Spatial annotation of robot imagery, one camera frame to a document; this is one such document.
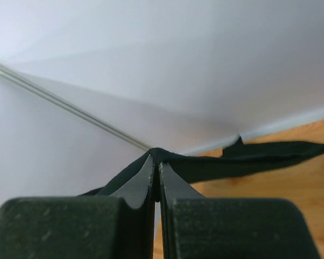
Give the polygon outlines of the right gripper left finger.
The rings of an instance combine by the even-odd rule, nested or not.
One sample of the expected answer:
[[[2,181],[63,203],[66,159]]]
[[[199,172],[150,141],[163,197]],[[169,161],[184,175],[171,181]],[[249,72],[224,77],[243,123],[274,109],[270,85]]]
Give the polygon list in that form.
[[[0,207],[0,258],[152,258],[154,162],[110,195],[20,197]]]

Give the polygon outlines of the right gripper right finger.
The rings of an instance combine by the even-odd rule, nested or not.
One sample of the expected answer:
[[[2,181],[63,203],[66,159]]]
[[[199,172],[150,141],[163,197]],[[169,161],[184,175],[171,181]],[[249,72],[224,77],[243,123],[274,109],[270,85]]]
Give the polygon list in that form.
[[[159,167],[165,258],[319,258],[289,200],[207,198],[168,164]]]

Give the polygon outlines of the black t-shirt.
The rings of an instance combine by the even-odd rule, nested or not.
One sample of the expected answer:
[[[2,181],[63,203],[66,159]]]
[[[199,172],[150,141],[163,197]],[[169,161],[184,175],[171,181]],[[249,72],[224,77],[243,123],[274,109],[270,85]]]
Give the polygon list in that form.
[[[133,178],[151,156],[156,165],[167,163],[187,183],[236,178],[298,165],[324,154],[324,143],[278,141],[245,144],[237,138],[222,150],[222,156],[184,156],[162,148],[151,148],[129,164],[104,187],[87,195],[110,195]]]

